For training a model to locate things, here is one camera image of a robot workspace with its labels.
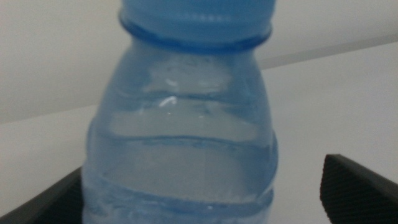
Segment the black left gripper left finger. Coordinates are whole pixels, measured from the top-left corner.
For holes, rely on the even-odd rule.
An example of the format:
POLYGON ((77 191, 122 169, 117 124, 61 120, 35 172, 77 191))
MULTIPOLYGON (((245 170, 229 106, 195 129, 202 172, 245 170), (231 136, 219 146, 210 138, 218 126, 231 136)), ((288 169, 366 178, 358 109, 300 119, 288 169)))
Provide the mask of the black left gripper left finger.
POLYGON ((77 168, 21 206, 1 216, 1 224, 82 224, 81 169, 77 168))

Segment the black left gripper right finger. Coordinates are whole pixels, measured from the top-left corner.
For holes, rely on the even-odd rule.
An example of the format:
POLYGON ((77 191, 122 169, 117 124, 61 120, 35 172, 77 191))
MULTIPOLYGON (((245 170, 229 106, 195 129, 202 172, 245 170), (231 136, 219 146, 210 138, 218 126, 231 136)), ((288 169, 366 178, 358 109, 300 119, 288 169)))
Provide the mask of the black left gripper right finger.
POLYGON ((334 224, 397 224, 397 184, 341 154, 325 157, 320 200, 334 224))

